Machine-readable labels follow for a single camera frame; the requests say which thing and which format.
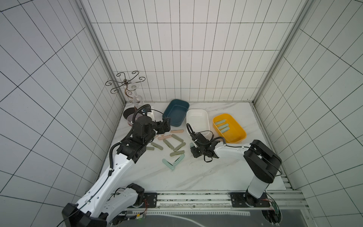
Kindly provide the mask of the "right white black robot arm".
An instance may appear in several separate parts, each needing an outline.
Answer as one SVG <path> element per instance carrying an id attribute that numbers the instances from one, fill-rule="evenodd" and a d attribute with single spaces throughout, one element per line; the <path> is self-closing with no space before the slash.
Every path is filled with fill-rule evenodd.
<path id="1" fill-rule="evenodd" d="M 260 200 L 267 187 L 274 182 L 280 173 L 282 159 L 267 145 L 253 140 L 248 145 L 227 145 L 225 138 L 216 137 L 208 140 L 200 132 L 189 132 L 194 146 L 191 152 L 195 158 L 202 156 L 214 159 L 244 159 L 254 173 L 254 177 L 245 193 L 246 199 Z"/>

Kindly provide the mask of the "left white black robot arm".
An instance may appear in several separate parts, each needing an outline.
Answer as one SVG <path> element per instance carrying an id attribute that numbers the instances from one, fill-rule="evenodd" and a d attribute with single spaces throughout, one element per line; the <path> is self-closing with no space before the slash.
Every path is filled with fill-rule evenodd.
<path id="1" fill-rule="evenodd" d="M 111 147 L 109 170 L 75 204 L 68 203 L 63 208 L 61 223 L 66 227 L 107 227 L 128 207 L 140 206 L 145 190 L 135 183 L 129 184 L 112 200 L 111 194 L 154 137 L 170 131 L 170 122 L 170 118 L 155 122 L 147 115 L 135 120 L 125 138 Z"/>

